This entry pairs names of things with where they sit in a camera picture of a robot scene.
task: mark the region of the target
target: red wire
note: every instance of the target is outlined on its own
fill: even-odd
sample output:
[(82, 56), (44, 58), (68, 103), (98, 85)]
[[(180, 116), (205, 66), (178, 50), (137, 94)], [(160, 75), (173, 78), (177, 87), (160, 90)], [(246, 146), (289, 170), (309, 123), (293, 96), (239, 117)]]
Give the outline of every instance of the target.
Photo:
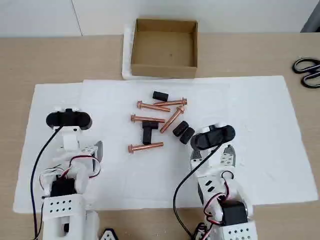
[(225, 189), (226, 189), (226, 193), (223, 193), (223, 192), (218, 192), (216, 193), (215, 195), (213, 195), (209, 201), (206, 203), (206, 205), (204, 206), (204, 209), (203, 209), (203, 213), (204, 215), (206, 216), (206, 220), (211, 223), (211, 226), (209, 227), (208, 231), (205, 233), (205, 235), (201, 238), (201, 240), (205, 240), (209, 234), (211, 233), (212, 231), (212, 228), (213, 228), (213, 225), (218, 225), (218, 226), (221, 226), (222, 225), (222, 221), (216, 221), (216, 220), (212, 220), (210, 219), (211, 217), (213, 217), (213, 215), (209, 212), (207, 212), (207, 208), (210, 206), (210, 204), (212, 203), (212, 201), (215, 199), (215, 198), (218, 198), (218, 197), (221, 197), (221, 196), (224, 196), (224, 198), (221, 200), (221, 201), (226, 201), (230, 195), (230, 189), (229, 189), (229, 186), (227, 184), (227, 181), (226, 179), (224, 178), (224, 173), (225, 172), (229, 172), (232, 174), (232, 179), (234, 178), (234, 174), (231, 172), (231, 171), (224, 171), (222, 174), (221, 174), (221, 177), (223, 178), (224, 180), (224, 186), (225, 186)]
[[(98, 160), (96, 157), (91, 156), (91, 155), (78, 155), (78, 156), (74, 156), (74, 157), (72, 157), (72, 158), (70, 159), (70, 161), (69, 161), (69, 169), (67, 169), (67, 170), (60, 176), (60, 178), (63, 178), (63, 177), (64, 177), (65, 175), (67, 175), (67, 173), (70, 171), (71, 162), (72, 162), (73, 160), (75, 160), (75, 159), (80, 159), (80, 158), (90, 158), (90, 159), (94, 159), (94, 160), (96, 160), (97, 162), (99, 162), (99, 160)], [(98, 171), (95, 175), (89, 176), (89, 179), (92, 179), (92, 178), (98, 176), (98, 175), (100, 174), (100, 172), (101, 172), (101, 166), (100, 166), (100, 168), (99, 168), (99, 171)]]

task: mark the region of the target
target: bolt head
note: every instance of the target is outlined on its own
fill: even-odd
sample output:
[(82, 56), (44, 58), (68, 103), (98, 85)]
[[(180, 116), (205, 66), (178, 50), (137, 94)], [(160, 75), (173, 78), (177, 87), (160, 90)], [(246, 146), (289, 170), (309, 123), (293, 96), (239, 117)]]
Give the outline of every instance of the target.
[(188, 103), (188, 102), (187, 102), (187, 99), (183, 97), (183, 98), (182, 98), (182, 104), (183, 104), (183, 105), (187, 105), (187, 103)]
[(136, 106), (138, 107), (138, 109), (141, 108), (141, 104), (142, 104), (142, 101), (138, 101), (138, 102), (136, 103)]
[(136, 115), (133, 114), (133, 115), (131, 115), (131, 122), (135, 122), (135, 121), (136, 121)]
[(177, 106), (176, 109), (180, 111), (182, 114), (185, 112), (184, 106)]
[(128, 146), (128, 152), (131, 153), (131, 154), (134, 153), (132, 147), (133, 147), (132, 144)]

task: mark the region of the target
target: brown box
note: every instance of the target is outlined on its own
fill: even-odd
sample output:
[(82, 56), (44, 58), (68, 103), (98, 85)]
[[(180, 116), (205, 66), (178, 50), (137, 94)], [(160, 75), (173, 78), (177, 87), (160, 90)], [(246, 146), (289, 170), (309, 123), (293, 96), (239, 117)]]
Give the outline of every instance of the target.
[(131, 56), (134, 76), (194, 78), (198, 66), (196, 21), (137, 19)]

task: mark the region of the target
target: white wall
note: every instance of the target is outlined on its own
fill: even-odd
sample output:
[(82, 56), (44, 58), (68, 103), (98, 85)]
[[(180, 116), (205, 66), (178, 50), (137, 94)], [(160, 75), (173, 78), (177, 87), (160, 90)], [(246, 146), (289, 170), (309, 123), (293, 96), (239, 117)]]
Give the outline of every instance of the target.
[(300, 32), (319, 0), (73, 0), (84, 35), (122, 34), (138, 16), (196, 19), (201, 32)]
[[(80, 36), (72, 0), (0, 0), (0, 37)], [(135, 18), (196, 19), (201, 32), (300, 32), (319, 0), (73, 0), (83, 35)]]
[(70, 0), (0, 0), (0, 37), (81, 36)]

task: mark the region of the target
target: black rubber cylinder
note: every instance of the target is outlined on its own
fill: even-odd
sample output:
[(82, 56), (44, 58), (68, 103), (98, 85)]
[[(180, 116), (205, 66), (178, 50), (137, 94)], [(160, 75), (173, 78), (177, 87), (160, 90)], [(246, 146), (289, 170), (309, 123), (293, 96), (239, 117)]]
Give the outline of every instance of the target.
[(159, 122), (157, 121), (142, 121), (142, 128), (151, 128), (151, 129), (158, 129)]
[(151, 127), (145, 127), (143, 129), (143, 137), (142, 137), (143, 145), (150, 145), (151, 144), (151, 135), (152, 135)]
[(186, 121), (182, 121), (172, 132), (176, 137), (179, 137), (189, 127)]
[(152, 96), (153, 99), (164, 101), (164, 102), (168, 101), (168, 97), (169, 97), (169, 94), (164, 92), (159, 92), (159, 91), (154, 91)]
[(187, 144), (194, 134), (195, 130), (191, 127), (188, 127), (180, 137), (180, 142), (183, 144)]

